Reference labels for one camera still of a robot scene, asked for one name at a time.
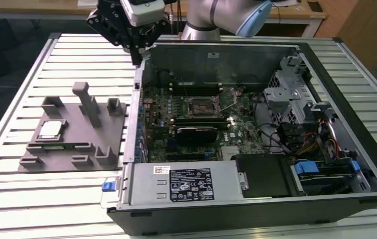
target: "slotted metal table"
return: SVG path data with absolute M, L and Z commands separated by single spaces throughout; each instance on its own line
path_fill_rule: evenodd
M 377 141 L 377 80 L 343 45 L 330 38 L 257 37 L 222 40 L 306 42 L 317 54 L 352 107 Z M 110 96 L 128 104 L 135 68 L 130 56 L 96 34 L 55 34 L 42 49 L 32 69 L 0 120 L 0 238 L 126 239 L 100 206 L 102 183 L 120 171 L 24 174 L 17 172 L 43 109 L 44 96 L 78 102 L 71 87 L 87 81 L 98 102 Z M 325 99 L 323 91 L 313 85 Z M 120 155 L 124 154 L 124 141 Z M 377 209 L 335 223 L 163 235 L 159 238 L 377 238 Z

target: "power supply label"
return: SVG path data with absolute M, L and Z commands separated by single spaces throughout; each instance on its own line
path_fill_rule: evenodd
M 215 199 L 210 168 L 171 170 L 168 177 L 172 202 Z

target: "floor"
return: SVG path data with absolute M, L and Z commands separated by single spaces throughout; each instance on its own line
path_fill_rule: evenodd
M 19 46 L 4 52 L 12 66 L 12 71 L 8 75 L 0 77 L 0 119 L 50 33 L 94 33 L 82 21 L 43 20 L 40 21 L 39 29 L 34 28 L 29 20 L 13 19 L 8 22 L 19 40 Z M 372 73 L 377 78 L 377 66 L 372 70 Z

